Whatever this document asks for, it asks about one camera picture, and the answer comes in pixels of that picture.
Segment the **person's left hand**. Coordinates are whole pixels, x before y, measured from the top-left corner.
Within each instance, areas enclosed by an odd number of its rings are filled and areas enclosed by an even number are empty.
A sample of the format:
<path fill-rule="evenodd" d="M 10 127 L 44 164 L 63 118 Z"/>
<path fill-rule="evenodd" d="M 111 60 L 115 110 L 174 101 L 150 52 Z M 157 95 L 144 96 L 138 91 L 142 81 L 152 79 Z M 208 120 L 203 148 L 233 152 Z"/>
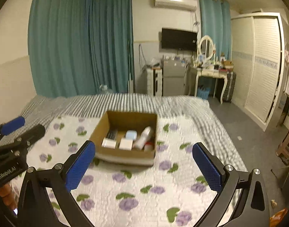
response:
<path fill-rule="evenodd" d="M 14 198 L 14 193 L 9 183 L 0 187 L 0 197 L 5 206 L 10 210 L 15 210 L 17 208 L 17 202 Z"/>

